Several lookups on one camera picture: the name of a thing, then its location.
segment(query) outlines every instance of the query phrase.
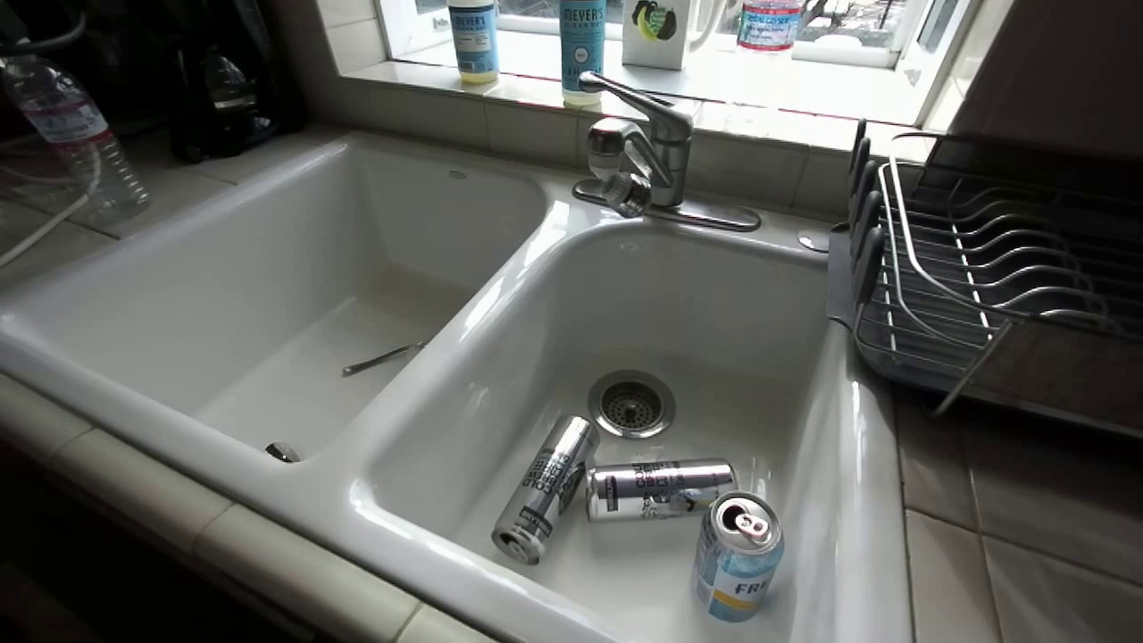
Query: plastic bottle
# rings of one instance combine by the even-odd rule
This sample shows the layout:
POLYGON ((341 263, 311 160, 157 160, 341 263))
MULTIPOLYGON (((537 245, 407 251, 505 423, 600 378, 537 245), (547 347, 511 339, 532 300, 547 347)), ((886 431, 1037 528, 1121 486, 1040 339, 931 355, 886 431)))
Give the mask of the plastic bottle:
POLYGON ((451 0, 461 87, 497 82, 497 0, 451 0))
POLYGON ((580 92, 580 76, 604 76, 609 0, 562 0, 562 79, 580 92))
POLYGON ((744 0, 737 38, 747 51, 791 51, 799 27, 799 0, 744 0))
POLYGON ((34 128, 65 158, 76 178, 101 170, 101 187, 78 220, 117 226, 148 206, 148 188, 126 160, 103 110, 56 63, 41 55, 0 62, 3 92, 34 123, 34 128))

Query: sink basin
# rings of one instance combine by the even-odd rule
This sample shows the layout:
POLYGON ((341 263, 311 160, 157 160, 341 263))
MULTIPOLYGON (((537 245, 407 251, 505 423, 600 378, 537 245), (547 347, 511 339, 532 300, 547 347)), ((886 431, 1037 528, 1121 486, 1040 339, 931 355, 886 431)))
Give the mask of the sink basin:
POLYGON ((0 367, 505 640, 912 640, 893 431, 799 245, 825 230, 628 220, 571 178, 341 137, 3 294, 0 367), (760 617, 694 609, 702 515, 574 500, 537 567, 492 548, 555 417, 616 375, 661 386, 663 431, 598 460, 729 460, 780 511, 760 617))
POLYGON ((6 297, 0 363, 107 424, 153 412, 148 424, 316 456, 413 350, 344 367, 428 343, 544 213, 537 183, 328 144, 6 297))

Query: faucet handle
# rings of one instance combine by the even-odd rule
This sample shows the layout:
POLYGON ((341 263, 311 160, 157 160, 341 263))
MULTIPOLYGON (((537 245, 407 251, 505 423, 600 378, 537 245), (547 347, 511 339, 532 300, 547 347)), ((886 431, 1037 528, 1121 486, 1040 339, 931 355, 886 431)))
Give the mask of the faucet handle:
POLYGON ((688 113, 674 110, 671 101, 652 98, 652 92, 644 92, 644 89, 636 89, 636 87, 616 82, 616 79, 598 76, 598 70, 581 70, 581 76, 580 76, 580 87, 581 87, 581 89, 609 89, 609 92, 616 92, 617 101, 625 101, 628 106, 644 110, 656 132, 663 132, 663 137, 671 137, 671 138, 674 138, 674 137, 688 138, 688 128, 694 128, 694 124, 688 124, 688 113))

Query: drain strainer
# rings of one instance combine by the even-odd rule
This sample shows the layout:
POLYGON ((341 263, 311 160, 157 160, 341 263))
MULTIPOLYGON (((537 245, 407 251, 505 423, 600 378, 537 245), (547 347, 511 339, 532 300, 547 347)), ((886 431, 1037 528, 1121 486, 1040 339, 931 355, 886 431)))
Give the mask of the drain strainer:
POLYGON ((674 400, 663 381, 644 372, 616 372, 594 386, 594 417, 604 431, 652 438, 674 417, 674 400))

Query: dish rack tray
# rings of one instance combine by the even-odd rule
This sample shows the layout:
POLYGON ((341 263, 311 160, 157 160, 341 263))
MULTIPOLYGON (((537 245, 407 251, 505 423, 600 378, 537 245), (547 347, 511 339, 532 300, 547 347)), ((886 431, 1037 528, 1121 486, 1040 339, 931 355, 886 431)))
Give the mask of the dish rack tray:
POLYGON ((1143 438, 1143 204, 853 151, 852 334, 893 381, 1143 438))

